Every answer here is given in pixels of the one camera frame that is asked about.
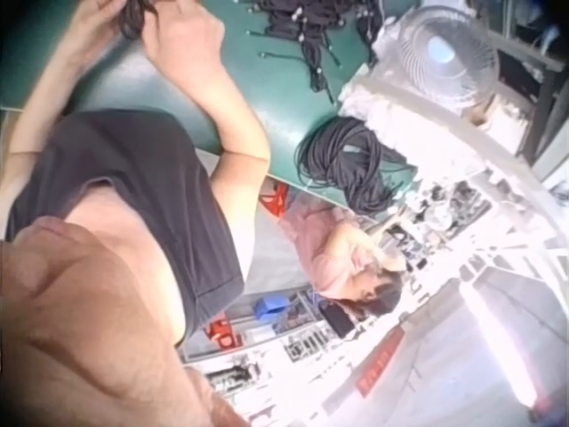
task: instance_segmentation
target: white fan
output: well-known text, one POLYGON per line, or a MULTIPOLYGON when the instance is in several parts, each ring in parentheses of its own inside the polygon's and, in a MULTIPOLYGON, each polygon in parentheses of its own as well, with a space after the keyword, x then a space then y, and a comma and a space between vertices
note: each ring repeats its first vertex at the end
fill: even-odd
POLYGON ((413 88, 449 108, 483 101, 498 80, 498 53, 484 27, 456 9, 428 6, 408 14, 397 43, 413 88))

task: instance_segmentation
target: pink shirt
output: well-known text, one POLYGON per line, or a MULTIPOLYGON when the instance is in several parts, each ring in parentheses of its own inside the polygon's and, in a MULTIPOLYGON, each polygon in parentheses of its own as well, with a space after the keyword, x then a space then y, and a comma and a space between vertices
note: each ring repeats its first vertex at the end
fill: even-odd
POLYGON ((301 266, 317 292, 342 287, 351 276, 373 262, 371 255, 357 248, 346 257, 323 254, 328 237, 342 221, 357 227, 350 211, 331 207, 323 200, 300 193, 279 222, 294 243, 301 266))

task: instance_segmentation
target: black cable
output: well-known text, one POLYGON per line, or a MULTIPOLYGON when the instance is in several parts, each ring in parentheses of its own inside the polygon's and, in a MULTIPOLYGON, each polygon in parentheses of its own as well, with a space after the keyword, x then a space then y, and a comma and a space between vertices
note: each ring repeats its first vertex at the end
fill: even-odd
MULTIPOLYGON (((358 33, 370 51, 370 63, 375 60, 372 43, 375 41, 383 19, 376 0, 238 0, 250 4, 249 12, 266 12, 268 26, 261 33, 247 31, 250 36, 269 36, 298 42, 302 55, 309 67, 310 87, 314 92, 326 91, 332 104, 330 86, 322 68, 320 48, 325 48, 337 67, 340 59, 334 54, 327 31, 346 25, 343 16, 349 12, 358 13, 358 33)), ((261 58, 287 59, 288 55, 260 52, 261 58)))
POLYGON ((386 185, 381 162, 407 165, 405 157, 381 144, 353 117, 334 117, 319 127, 297 148, 295 161, 307 187, 340 189, 349 208, 363 215, 387 210, 403 186, 386 185))
POLYGON ((118 27, 128 39, 140 37, 144 28, 144 12, 158 15, 152 0, 128 0, 124 9, 118 14, 118 27))

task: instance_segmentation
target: workbench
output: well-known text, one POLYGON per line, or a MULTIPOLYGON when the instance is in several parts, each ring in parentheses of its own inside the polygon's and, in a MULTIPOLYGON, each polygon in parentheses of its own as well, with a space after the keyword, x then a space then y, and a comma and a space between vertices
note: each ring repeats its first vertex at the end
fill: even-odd
MULTIPOLYGON (((413 3, 407 0, 390 4, 387 13, 401 14, 413 3)), ((2 109, 23 107, 67 27, 75 4, 74 0, 39 2, 41 7, 28 10, 21 24, 7 37, 0 69, 2 109)), ((267 130, 272 148, 270 174, 307 190, 299 179, 294 152, 311 131, 337 112, 337 106, 332 105, 325 92, 310 90, 308 68, 299 61, 259 56, 260 52, 301 56, 297 44, 247 35, 247 30, 262 31, 267 26, 266 14, 248 12, 248 4, 236 4, 231 0, 203 0, 202 4, 225 23, 223 63, 267 130)), ((329 33, 341 68, 326 52, 323 52, 323 68, 332 93, 337 97, 342 86, 367 58, 367 50, 352 21, 344 29, 329 33)), ((214 154, 220 152, 212 123, 158 74, 146 59, 139 42, 119 41, 81 80, 69 111, 93 109, 167 111, 180 120, 198 149, 214 154)), ((399 165, 381 165, 382 171, 387 173, 399 168, 399 165)), ((389 173, 389 180, 394 185, 408 184, 412 179, 412 173, 408 171, 389 173)), ((336 189, 308 190, 339 205, 346 204, 345 197, 336 189)))

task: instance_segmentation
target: woman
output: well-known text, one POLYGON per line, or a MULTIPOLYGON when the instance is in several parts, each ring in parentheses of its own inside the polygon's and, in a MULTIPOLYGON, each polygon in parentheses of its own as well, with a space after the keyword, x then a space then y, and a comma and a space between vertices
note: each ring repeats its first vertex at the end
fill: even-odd
POLYGON ((242 292, 268 170, 265 132, 221 64, 223 24, 193 0, 159 1, 142 37, 217 127, 211 179, 167 114, 55 124, 125 2, 80 2, 12 135, 0 187, 2 425, 246 425, 174 349, 242 292))
POLYGON ((406 270, 404 256, 397 250, 387 254, 381 241, 403 217, 399 211, 366 234, 350 211, 300 193, 279 224, 316 292, 357 317, 381 316, 399 303, 406 270))

